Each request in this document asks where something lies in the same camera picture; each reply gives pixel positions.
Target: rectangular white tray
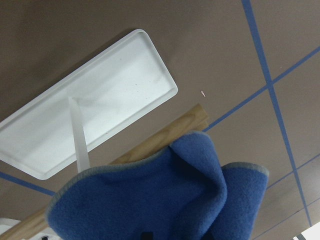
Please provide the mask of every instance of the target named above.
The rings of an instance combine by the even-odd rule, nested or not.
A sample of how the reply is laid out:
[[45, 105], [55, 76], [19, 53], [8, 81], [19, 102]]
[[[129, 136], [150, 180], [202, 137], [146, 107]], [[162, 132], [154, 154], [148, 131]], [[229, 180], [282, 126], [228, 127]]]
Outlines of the rectangular white tray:
[[90, 151], [177, 92], [148, 34], [134, 30], [0, 122], [0, 160], [48, 179], [76, 160], [69, 97]]

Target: tiled floor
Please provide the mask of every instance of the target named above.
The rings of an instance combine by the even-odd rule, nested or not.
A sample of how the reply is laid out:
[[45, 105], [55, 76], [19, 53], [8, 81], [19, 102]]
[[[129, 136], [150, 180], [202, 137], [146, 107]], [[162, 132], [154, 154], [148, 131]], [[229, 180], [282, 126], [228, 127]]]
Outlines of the tiled floor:
[[[289, 240], [320, 221], [319, 12], [318, 0], [0, 1], [0, 121], [144, 29], [179, 92], [91, 151], [91, 165], [200, 103], [222, 165], [270, 170], [252, 239]], [[0, 218], [32, 214], [76, 172], [41, 181], [0, 161]]]

